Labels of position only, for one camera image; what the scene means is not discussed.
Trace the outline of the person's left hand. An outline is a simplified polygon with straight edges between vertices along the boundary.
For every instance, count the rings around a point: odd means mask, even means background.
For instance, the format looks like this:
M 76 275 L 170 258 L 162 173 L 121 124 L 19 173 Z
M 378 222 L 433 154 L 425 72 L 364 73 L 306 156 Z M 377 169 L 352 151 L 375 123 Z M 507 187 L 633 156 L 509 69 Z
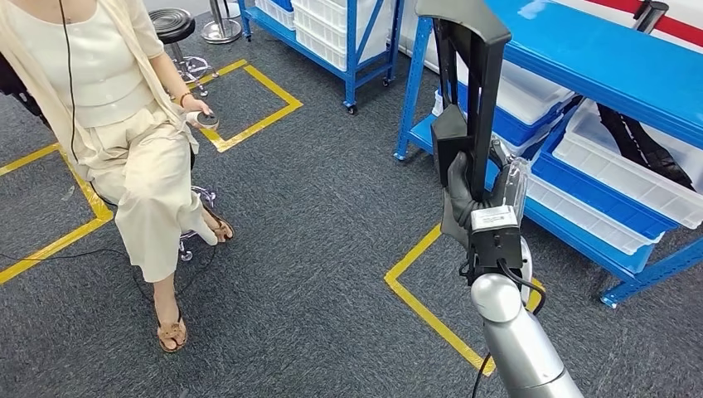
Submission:
M 179 99 L 179 104 L 186 112 L 186 121 L 198 129 L 216 129 L 219 119 L 211 108 L 192 93 L 186 93 Z

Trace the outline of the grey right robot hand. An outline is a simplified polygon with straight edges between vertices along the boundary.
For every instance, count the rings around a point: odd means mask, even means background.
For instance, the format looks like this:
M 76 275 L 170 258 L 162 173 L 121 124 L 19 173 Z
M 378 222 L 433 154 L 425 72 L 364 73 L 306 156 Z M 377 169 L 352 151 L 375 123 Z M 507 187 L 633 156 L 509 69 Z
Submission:
M 453 218 L 466 230 L 470 229 L 472 211 L 498 206 L 510 206 L 517 225 L 521 225 L 531 164 L 524 158 L 511 154 L 499 138 L 491 140 L 488 158 L 498 166 L 498 174 L 494 177 L 492 190 L 481 200 L 471 196 L 470 185 L 465 177 L 468 170 L 465 153 L 459 152 L 448 168 L 447 193 Z

